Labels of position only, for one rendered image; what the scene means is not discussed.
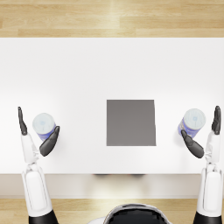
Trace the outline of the blue can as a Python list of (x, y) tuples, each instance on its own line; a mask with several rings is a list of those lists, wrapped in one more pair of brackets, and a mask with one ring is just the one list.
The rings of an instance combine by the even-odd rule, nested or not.
[(54, 131), (56, 124), (53, 117), (47, 113), (37, 115), (32, 121), (32, 127), (42, 141), (45, 141)]
[(204, 113), (197, 109), (191, 108), (185, 112), (180, 124), (178, 125), (178, 133), (184, 130), (188, 136), (194, 138), (206, 123)]

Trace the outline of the dark grey square mat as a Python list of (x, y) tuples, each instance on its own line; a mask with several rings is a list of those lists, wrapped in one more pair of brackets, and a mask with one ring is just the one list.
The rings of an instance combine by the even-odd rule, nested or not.
[(153, 100), (107, 100), (107, 146), (155, 146)]

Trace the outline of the dark round robot body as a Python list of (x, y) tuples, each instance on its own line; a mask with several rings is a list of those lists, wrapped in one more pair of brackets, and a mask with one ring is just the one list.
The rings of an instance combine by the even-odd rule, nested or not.
[(146, 204), (125, 204), (112, 209), (107, 216), (88, 224), (172, 224), (162, 211)]

